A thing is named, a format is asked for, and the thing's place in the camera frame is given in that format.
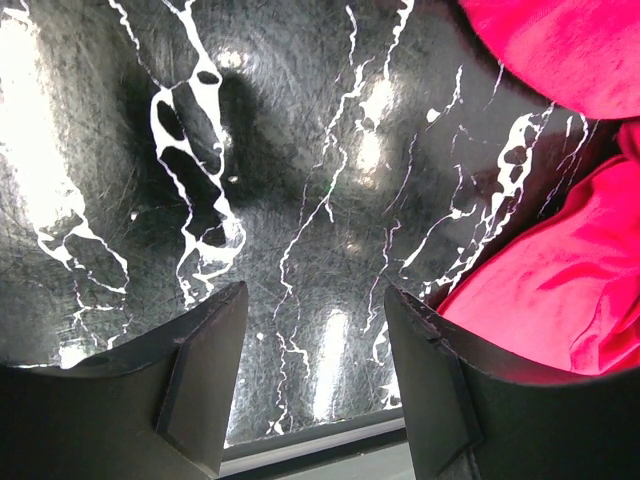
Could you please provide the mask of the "red t-shirt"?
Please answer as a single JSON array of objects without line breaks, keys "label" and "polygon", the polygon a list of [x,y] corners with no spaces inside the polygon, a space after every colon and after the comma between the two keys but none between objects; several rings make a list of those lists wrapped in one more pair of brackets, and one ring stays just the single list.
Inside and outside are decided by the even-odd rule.
[{"label": "red t-shirt", "polygon": [[619,153],[439,306],[452,323],[580,375],[639,363],[639,5],[466,1],[475,33],[535,91],[617,120]]}]

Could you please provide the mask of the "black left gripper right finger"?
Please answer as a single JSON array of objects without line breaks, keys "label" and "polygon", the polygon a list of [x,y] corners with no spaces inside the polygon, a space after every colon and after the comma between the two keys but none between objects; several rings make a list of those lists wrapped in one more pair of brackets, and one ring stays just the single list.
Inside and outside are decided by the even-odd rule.
[{"label": "black left gripper right finger", "polygon": [[419,479],[635,479],[639,372],[581,376],[504,350],[409,293],[384,298]]}]

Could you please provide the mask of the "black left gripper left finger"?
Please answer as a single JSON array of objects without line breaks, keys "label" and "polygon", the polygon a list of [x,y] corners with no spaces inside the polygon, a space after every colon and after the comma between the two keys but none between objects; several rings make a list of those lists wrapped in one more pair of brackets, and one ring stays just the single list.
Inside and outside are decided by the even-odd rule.
[{"label": "black left gripper left finger", "polygon": [[1,370],[5,479],[214,479],[249,294],[197,307],[69,369]]}]

